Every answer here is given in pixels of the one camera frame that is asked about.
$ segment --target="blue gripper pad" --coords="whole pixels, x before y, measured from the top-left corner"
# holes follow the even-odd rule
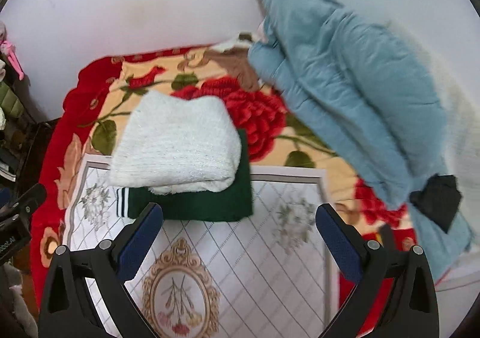
[[[162,209],[155,204],[118,255],[117,277],[121,282],[135,277],[162,224]]]
[[[315,215],[318,232],[345,278],[358,284],[363,274],[362,259],[324,205],[318,207]]]

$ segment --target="white knit sweater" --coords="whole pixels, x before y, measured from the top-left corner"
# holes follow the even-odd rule
[[[157,194],[220,192],[235,178],[241,142],[217,97],[191,101],[156,91],[131,113],[113,153],[110,183]]]

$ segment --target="folded sweater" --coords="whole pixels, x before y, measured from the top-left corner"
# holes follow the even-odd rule
[[[259,1],[266,44],[252,45],[250,64],[398,209],[440,157],[446,119],[428,71],[390,31],[335,0]]]
[[[241,143],[217,97],[143,96],[113,153],[110,184],[157,194],[220,192],[235,178]]]
[[[148,203],[157,203],[163,217],[170,220],[204,220],[210,222],[238,221],[253,213],[248,144],[244,130],[241,139],[241,158],[234,182],[217,193],[185,192],[159,196],[148,188],[117,189],[117,215],[137,218]]]

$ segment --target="pink toy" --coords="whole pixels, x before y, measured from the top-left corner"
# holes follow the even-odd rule
[[[6,40],[7,37],[7,30],[5,29],[5,24],[0,21],[0,52],[5,55],[10,62],[11,66],[15,69],[18,73],[18,79],[21,81],[25,74],[20,67],[20,63],[18,63],[18,59],[15,55],[14,45],[11,44]]]

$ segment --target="red floral blanket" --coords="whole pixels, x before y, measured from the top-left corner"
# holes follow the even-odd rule
[[[219,53],[205,47],[105,57],[80,71],[77,87],[64,100],[65,113],[54,131],[40,174],[47,199],[34,214],[31,244],[39,304],[51,258],[62,242],[65,209],[83,154],[111,154],[130,112],[148,90],[184,99],[204,95],[221,98],[235,126],[247,132],[251,162],[327,169],[336,210],[365,239],[381,240],[376,232],[388,223],[395,229],[400,249],[408,250],[415,243],[406,208],[387,211],[355,171],[289,113],[278,93],[269,87],[259,88],[251,75],[246,52]],[[384,283],[363,331],[378,319],[389,285]],[[340,278],[340,301],[351,288]]]

